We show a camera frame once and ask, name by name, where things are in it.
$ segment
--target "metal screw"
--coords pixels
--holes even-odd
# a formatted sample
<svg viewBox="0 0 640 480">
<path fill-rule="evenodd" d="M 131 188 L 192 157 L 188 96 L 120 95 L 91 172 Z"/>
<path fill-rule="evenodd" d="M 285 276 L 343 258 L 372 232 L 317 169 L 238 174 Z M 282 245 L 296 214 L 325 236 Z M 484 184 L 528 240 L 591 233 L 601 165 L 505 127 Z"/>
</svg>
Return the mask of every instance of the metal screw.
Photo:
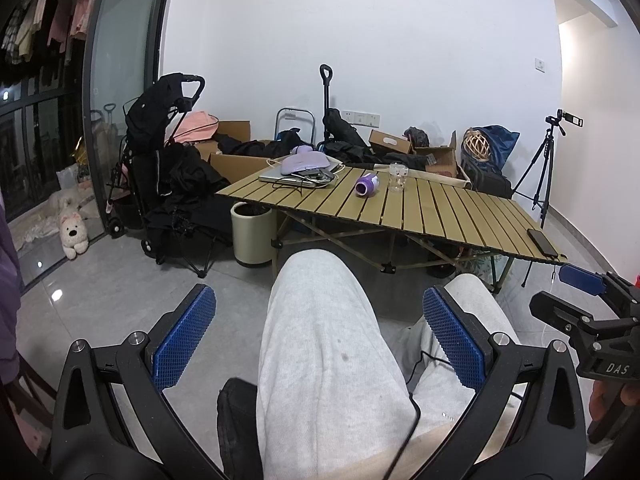
<svg viewBox="0 0 640 480">
<path fill-rule="evenodd" d="M 86 346 L 86 341 L 84 339 L 77 339 L 71 343 L 71 350 L 73 352 L 81 352 Z"/>
<path fill-rule="evenodd" d="M 504 332 L 496 332 L 494 334 L 494 341 L 498 346 L 507 346 L 510 343 L 511 338 Z"/>
<path fill-rule="evenodd" d="M 146 334 L 144 332 L 133 332 L 127 337 L 127 341 L 130 345 L 139 345 L 145 340 Z"/>
<path fill-rule="evenodd" d="M 553 347 L 556 352 L 559 352 L 559 353 L 566 352 L 566 345 L 564 344 L 564 342 L 558 339 L 556 339 L 553 342 Z"/>
</svg>

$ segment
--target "power outlet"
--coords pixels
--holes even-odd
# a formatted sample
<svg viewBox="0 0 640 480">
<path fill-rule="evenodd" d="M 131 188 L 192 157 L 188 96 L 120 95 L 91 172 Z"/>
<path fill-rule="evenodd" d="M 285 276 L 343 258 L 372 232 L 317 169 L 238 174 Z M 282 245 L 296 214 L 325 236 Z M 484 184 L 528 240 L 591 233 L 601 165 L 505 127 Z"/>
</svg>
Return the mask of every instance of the power outlet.
<svg viewBox="0 0 640 480">
<path fill-rule="evenodd" d="M 349 124 L 357 124 L 358 126 L 370 126 L 371 128 L 380 127 L 380 115 L 378 114 L 350 112 L 348 110 L 343 110 L 340 114 L 342 118 Z"/>
</svg>

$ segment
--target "black tripod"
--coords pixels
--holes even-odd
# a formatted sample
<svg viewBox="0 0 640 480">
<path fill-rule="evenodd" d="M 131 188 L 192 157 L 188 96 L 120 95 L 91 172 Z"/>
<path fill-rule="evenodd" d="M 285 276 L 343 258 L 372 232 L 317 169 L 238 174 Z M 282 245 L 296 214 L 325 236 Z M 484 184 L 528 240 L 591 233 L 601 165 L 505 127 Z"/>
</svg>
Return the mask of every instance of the black tripod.
<svg viewBox="0 0 640 480">
<path fill-rule="evenodd" d="M 570 116 L 569 114 L 565 114 L 562 110 L 558 110 L 558 114 L 556 115 L 556 117 L 549 116 L 545 119 L 547 123 L 551 124 L 551 127 L 548 128 L 546 131 L 545 140 L 542 141 L 542 144 L 540 144 L 540 147 L 538 148 L 536 154 L 533 156 L 533 159 L 529 164 L 529 167 L 527 168 L 527 170 L 524 172 L 524 174 L 516 184 L 516 187 L 513 188 L 514 194 L 517 193 L 520 196 L 528 198 L 529 200 L 533 200 L 533 206 L 531 208 L 532 210 L 535 209 L 536 206 L 538 206 L 541 209 L 540 228 L 543 228 L 545 226 L 546 212 L 549 209 L 549 196 L 551 195 L 551 174 L 553 173 L 553 170 L 554 170 L 554 147 L 555 147 L 554 128 L 555 127 L 560 128 L 560 132 L 562 133 L 562 135 L 563 136 L 566 135 L 566 132 L 562 129 L 562 126 L 560 125 L 560 121 L 565 115 L 568 116 L 567 119 L 569 117 L 571 118 L 574 117 L 574 116 Z M 538 182 L 538 188 L 536 189 L 535 195 L 533 197 L 530 197 L 523 193 L 518 192 L 518 188 L 520 187 L 520 184 L 522 184 L 522 181 L 526 178 L 527 174 L 529 173 L 531 168 L 533 168 L 534 164 L 538 161 L 542 153 L 545 154 L 545 163 L 542 166 L 542 173 L 540 174 L 540 180 Z M 545 173 L 546 173 L 546 193 L 545 193 L 545 199 L 542 201 L 542 204 L 541 204 L 540 190 L 542 189 L 542 183 L 545 179 Z M 527 278 L 529 277 L 529 273 L 531 272 L 531 264 L 532 262 L 529 262 L 529 269 L 527 269 L 527 274 L 524 277 L 522 286 L 527 285 Z"/>
</svg>

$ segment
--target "slatted tabletop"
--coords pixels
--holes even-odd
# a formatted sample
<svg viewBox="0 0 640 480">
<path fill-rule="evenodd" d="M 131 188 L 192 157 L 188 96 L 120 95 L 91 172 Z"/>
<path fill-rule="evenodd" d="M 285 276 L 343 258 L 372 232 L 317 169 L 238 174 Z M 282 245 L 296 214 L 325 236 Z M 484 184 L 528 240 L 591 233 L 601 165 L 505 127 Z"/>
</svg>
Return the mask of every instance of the slatted tabletop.
<svg viewBox="0 0 640 480">
<path fill-rule="evenodd" d="M 345 168 L 330 186 L 319 189 L 274 186 L 258 179 L 263 171 L 219 193 L 278 208 L 442 238 L 524 260 L 554 264 L 567 261 L 551 240 L 560 256 L 548 258 L 540 252 L 527 234 L 529 228 L 541 230 L 540 225 L 513 200 L 414 177 L 407 178 L 402 192 L 395 192 L 388 190 L 388 173 L 359 168 Z M 377 173 L 380 180 L 378 192 L 370 198 L 358 197 L 353 192 L 356 180 L 365 173 Z"/>
</svg>

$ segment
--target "beige trash can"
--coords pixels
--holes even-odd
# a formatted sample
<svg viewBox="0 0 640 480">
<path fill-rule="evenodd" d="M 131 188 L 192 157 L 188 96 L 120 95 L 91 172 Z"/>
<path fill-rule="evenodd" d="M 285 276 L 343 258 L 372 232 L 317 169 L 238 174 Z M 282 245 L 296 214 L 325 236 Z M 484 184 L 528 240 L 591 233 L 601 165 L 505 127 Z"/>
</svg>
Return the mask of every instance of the beige trash can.
<svg viewBox="0 0 640 480">
<path fill-rule="evenodd" d="M 271 263 L 275 250 L 271 240 L 276 237 L 276 213 L 273 209 L 247 202 L 231 208 L 234 231 L 234 256 L 244 267 L 261 267 Z"/>
</svg>

